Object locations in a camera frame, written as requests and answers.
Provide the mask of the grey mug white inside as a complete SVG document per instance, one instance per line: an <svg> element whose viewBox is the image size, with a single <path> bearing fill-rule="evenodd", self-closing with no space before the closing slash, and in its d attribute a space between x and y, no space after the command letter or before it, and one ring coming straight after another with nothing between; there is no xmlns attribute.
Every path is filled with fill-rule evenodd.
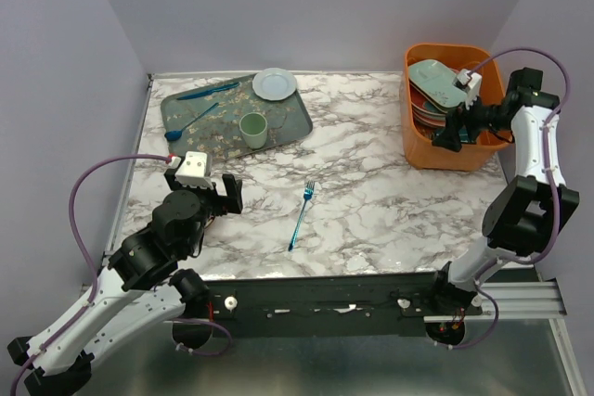
<svg viewBox="0 0 594 396"><path fill-rule="evenodd" d="M436 141L438 146L452 146L457 144L475 144L476 140L471 139L466 129L462 128L455 137L448 133L444 128L436 129L431 136L432 141Z"/></svg>

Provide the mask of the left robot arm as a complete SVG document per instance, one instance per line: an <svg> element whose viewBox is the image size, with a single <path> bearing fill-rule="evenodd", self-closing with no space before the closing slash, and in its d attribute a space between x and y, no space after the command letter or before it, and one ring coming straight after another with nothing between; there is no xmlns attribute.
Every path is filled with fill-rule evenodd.
<svg viewBox="0 0 594 396"><path fill-rule="evenodd" d="M91 287L54 324L19 337L8 352L31 395L73 395L109 351L151 325L183 315L202 320L211 292L179 264L201 252L207 223L243 210L242 182L224 174L225 194L209 178L165 174L171 191L149 223L127 237Z"/></svg>

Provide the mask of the red plate teal flower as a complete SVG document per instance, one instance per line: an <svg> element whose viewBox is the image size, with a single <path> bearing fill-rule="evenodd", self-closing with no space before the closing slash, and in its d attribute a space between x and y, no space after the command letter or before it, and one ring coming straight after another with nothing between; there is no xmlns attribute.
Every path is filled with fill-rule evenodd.
<svg viewBox="0 0 594 396"><path fill-rule="evenodd" d="M446 118L446 114L442 110L438 109L424 95L415 89L410 91L410 101L412 108L422 116L436 121L443 121Z"/></svg>

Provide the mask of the teal rectangular dish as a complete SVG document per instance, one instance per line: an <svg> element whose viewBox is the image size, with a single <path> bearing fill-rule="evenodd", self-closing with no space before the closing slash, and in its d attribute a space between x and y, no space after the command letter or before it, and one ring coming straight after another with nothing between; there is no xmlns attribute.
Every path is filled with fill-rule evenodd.
<svg viewBox="0 0 594 396"><path fill-rule="evenodd" d="M464 103L465 94L453 84L457 72L440 61L425 59L407 68L409 81L439 103L454 108Z"/></svg>
<svg viewBox="0 0 594 396"><path fill-rule="evenodd" d="M423 92L422 90L420 90L416 85L414 85L413 83L411 83L409 85L410 87L410 91L412 89L417 90L418 92L420 92L422 95L424 95L431 103L433 103L438 109L442 110L444 113L447 113L449 110L453 109L454 106L448 106L448 105L443 105L441 103L439 103L436 99L431 98L428 94L426 94L425 92Z"/></svg>

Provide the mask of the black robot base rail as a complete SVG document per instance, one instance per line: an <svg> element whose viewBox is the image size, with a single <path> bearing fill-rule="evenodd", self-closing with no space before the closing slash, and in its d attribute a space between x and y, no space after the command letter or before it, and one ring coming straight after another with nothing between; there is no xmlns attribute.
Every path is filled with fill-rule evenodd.
<svg viewBox="0 0 594 396"><path fill-rule="evenodd" d="M442 272L206 280L182 305L185 319L213 320L233 338L424 336L426 318L481 314L475 293Z"/></svg>

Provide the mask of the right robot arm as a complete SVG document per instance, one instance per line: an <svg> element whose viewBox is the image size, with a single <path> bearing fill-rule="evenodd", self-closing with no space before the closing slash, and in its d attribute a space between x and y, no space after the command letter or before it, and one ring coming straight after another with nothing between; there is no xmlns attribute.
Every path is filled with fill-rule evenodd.
<svg viewBox="0 0 594 396"><path fill-rule="evenodd" d="M479 99L448 112L437 147L459 152L465 132L470 141L483 131L511 132L516 173L485 212L482 236L462 256L448 262L427 291L429 307L446 314L466 309L480 286L510 262L534 264L552 249L579 204L558 162L556 128L560 99L544 93L542 71L514 71L498 105Z"/></svg>

